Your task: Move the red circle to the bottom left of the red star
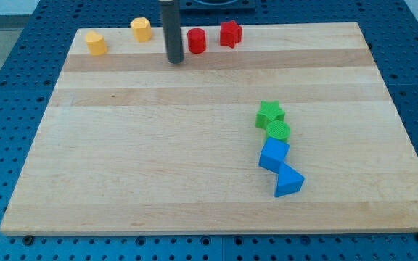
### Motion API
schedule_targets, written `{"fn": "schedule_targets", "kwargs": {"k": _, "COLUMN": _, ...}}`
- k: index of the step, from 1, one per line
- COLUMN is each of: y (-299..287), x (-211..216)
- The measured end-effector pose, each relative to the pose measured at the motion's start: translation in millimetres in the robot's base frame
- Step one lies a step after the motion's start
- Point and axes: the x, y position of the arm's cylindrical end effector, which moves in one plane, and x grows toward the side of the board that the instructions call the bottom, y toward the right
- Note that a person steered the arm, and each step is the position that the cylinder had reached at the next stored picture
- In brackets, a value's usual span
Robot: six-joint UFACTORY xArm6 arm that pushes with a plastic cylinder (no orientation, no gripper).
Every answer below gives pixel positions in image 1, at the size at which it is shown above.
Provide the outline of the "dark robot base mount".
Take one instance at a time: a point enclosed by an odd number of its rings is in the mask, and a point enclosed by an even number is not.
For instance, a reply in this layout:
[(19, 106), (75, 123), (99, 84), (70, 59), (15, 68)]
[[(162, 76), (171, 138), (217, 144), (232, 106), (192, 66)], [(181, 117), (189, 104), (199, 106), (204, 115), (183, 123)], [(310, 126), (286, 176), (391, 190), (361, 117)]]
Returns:
[(179, 0), (182, 11), (254, 10), (255, 0)]

